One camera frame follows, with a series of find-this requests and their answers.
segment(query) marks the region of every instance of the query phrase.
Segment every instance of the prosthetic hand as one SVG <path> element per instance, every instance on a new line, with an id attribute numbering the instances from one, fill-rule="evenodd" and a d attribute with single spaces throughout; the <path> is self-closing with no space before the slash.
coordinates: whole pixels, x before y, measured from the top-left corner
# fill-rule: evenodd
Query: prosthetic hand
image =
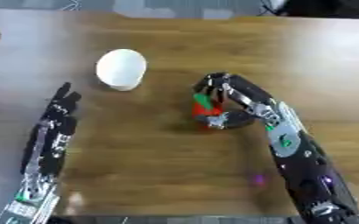
<path id="1" fill-rule="evenodd" d="M 15 199 L 0 214 L 0 224 L 46 223 L 60 199 L 58 176 L 65 149 L 76 129 L 72 116 L 81 96 L 64 84 L 32 129 L 21 166 L 23 180 Z"/>
<path id="2" fill-rule="evenodd" d="M 207 95 L 214 89 L 220 102 L 226 95 L 242 108 L 216 116 L 198 115 L 196 119 L 217 129 L 259 119 L 267 130 L 271 154 L 286 189 L 306 223 L 359 224 L 355 199 L 292 108 L 235 74 L 212 73 L 194 87 L 196 93 L 205 91 Z"/>

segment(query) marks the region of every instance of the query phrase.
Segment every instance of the black cable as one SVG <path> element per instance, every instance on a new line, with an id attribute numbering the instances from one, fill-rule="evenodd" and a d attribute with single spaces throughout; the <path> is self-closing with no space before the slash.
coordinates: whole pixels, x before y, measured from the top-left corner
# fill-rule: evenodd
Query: black cable
<path id="1" fill-rule="evenodd" d="M 267 11 L 269 11 L 270 13 L 272 13 L 272 15 L 277 16 L 276 12 L 271 9 L 272 4 L 270 2 L 270 5 L 268 5 L 264 0 L 260 0 L 261 4 L 263 5 L 263 8 L 265 8 L 265 11 L 261 13 L 261 15 L 265 14 Z"/>
<path id="2" fill-rule="evenodd" d="M 267 10 L 265 10 L 265 11 L 263 11 L 263 12 L 261 12 L 261 13 L 258 13 L 257 15 L 256 15 L 256 17 L 261 17 L 261 16 L 263 16 L 265 13 L 267 13 L 268 11 Z"/>

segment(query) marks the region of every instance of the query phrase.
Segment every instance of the red object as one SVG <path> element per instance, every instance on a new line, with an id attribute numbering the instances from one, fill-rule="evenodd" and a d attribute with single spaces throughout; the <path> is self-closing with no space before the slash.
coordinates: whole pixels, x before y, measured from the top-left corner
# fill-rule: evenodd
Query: red object
<path id="1" fill-rule="evenodd" d="M 223 113 L 222 104 L 218 101 L 212 100 L 212 109 L 206 109 L 201 104 L 199 104 L 197 101 L 194 103 L 194 107 L 192 110 L 192 116 L 219 116 L 221 113 Z M 202 125 L 203 129 L 208 129 L 208 126 Z"/>

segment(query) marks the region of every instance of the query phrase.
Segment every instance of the purple light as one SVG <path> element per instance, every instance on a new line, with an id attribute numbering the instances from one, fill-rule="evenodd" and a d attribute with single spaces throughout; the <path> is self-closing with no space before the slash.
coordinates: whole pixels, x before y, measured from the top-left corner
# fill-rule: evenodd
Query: purple light
<path id="1" fill-rule="evenodd" d="M 253 183 L 257 186 L 265 185 L 265 178 L 263 175 L 258 174 L 253 177 Z"/>
<path id="2" fill-rule="evenodd" d="M 329 183 L 329 184 L 332 183 L 332 179 L 331 179 L 331 178 L 325 177 L 324 179 L 325 179 L 325 181 L 326 181 L 327 183 Z"/>

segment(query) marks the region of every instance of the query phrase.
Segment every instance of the white bowl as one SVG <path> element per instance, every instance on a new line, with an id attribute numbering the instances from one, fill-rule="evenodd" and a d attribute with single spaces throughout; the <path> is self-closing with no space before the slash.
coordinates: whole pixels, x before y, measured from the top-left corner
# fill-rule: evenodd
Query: white bowl
<path id="1" fill-rule="evenodd" d="M 119 49 L 106 53 L 96 64 L 98 78 L 119 91 L 136 88 L 143 79 L 147 61 L 139 52 Z"/>

